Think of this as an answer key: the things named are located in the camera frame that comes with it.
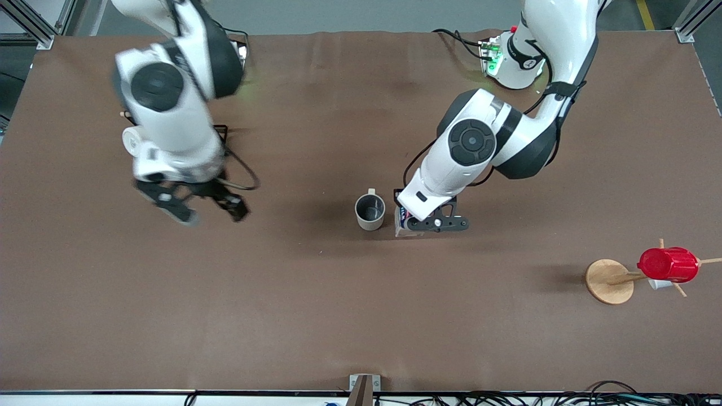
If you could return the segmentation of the blue milk carton green cap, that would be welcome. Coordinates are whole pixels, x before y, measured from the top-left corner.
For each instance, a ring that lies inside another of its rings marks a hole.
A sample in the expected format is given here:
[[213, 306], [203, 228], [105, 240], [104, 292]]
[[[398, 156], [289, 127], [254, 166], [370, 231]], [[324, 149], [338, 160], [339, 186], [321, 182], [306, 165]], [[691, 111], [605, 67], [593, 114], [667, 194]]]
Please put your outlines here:
[[394, 212], [394, 228], [396, 237], [423, 236], [425, 231], [416, 231], [410, 228], [410, 221], [416, 219], [402, 206], [397, 205]]

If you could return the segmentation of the beige ceramic mug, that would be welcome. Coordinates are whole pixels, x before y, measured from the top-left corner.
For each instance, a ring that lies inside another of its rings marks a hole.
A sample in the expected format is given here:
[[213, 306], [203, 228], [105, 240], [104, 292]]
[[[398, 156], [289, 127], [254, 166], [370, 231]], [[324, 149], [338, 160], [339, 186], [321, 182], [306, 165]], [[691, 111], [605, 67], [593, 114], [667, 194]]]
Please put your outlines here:
[[356, 200], [354, 213], [362, 229], [375, 231], [382, 226], [386, 215], [386, 204], [374, 188], [369, 188], [365, 195], [359, 196]]

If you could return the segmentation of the red plastic cup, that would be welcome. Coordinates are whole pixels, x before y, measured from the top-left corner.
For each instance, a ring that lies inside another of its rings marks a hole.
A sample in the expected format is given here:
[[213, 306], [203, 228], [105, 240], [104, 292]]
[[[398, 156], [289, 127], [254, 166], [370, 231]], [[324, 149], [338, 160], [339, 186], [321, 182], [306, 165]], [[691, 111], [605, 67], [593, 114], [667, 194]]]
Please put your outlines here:
[[678, 284], [692, 281], [700, 267], [697, 257], [682, 247], [650, 248], [637, 263], [637, 269], [650, 279]]

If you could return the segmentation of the white ceramic mug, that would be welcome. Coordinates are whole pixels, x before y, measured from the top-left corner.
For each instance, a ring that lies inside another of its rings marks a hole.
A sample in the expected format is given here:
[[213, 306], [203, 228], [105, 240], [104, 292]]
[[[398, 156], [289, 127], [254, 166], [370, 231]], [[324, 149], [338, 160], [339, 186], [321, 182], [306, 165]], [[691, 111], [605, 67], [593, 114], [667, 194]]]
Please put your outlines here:
[[144, 129], [141, 126], [126, 127], [122, 133], [122, 141], [126, 151], [137, 157], [143, 141], [145, 141]]

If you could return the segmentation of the brown table cover sheet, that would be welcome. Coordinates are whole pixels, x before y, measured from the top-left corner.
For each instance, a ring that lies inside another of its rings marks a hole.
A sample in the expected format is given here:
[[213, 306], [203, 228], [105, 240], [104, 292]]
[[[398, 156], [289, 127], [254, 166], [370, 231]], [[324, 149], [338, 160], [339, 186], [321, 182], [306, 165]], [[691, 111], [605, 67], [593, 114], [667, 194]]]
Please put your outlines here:
[[692, 45], [603, 32], [552, 164], [459, 196], [461, 233], [374, 233], [460, 92], [482, 78], [428, 33], [256, 36], [212, 104], [258, 173], [241, 223], [194, 227], [133, 187], [116, 52], [59, 38], [33, 60], [0, 146], [0, 390], [722, 391], [722, 265], [607, 306], [583, 282], [645, 249], [722, 256], [722, 118]]

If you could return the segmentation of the wooden mug tree stand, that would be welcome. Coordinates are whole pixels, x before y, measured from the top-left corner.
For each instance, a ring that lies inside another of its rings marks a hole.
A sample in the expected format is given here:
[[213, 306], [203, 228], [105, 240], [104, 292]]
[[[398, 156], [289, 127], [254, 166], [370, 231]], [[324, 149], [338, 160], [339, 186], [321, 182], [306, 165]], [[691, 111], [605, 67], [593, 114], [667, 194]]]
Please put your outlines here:
[[[660, 237], [660, 239], [658, 239], [658, 246], [653, 248], [670, 247], [680, 246], [666, 246], [665, 240]], [[699, 272], [704, 265], [722, 264], [722, 257], [708, 259], [696, 257], [701, 263]], [[622, 303], [626, 303], [635, 292], [635, 283], [638, 281], [648, 282], [648, 279], [650, 278], [637, 269], [637, 264], [636, 270], [629, 270], [624, 264], [613, 259], [599, 259], [589, 264], [584, 273], [584, 283], [588, 292], [593, 298], [606, 305], [621, 305]], [[673, 289], [682, 297], [686, 298], [688, 294], [684, 291], [683, 284], [686, 283], [675, 283]]]

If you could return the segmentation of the aluminium frame post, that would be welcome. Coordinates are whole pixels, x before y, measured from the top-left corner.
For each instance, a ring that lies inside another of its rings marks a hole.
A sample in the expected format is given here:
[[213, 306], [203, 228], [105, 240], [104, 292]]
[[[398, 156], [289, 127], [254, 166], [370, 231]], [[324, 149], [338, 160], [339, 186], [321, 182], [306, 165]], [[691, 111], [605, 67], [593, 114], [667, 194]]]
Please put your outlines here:
[[689, 0], [671, 26], [678, 43], [694, 43], [693, 34], [711, 13], [714, 13], [715, 7], [719, 5], [720, 1], [722, 0]]
[[0, 0], [0, 45], [49, 50], [69, 30], [79, 0]]

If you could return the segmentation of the brown bar under bracket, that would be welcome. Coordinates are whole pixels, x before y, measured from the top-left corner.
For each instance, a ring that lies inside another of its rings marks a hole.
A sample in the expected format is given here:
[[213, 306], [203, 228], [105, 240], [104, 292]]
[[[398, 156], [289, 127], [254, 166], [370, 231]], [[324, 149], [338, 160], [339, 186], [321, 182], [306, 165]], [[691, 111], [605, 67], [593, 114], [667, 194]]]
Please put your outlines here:
[[350, 395], [345, 406], [374, 406], [375, 378], [372, 374], [350, 375]]

